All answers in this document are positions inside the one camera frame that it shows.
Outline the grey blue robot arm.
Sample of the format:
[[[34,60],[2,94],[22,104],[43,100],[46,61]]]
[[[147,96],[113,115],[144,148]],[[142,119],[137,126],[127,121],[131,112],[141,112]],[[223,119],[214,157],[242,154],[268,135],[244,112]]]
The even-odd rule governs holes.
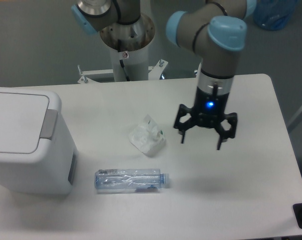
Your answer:
[[[225,107],[245,45],[244,19],[255,7],[254,0],[209,0],[193,13],[178,11],[168,19],[167,38],[201,58],[194,105],[181,104],[175,119],[181,135],[198,126],[216,130],[219,143],[235,137],[237,114],[226,114]],[[138,0],[79,0],[71,10],[84,32],[99,33],[109,48],[115,81],[149,78],[147,48],[155,26]]]

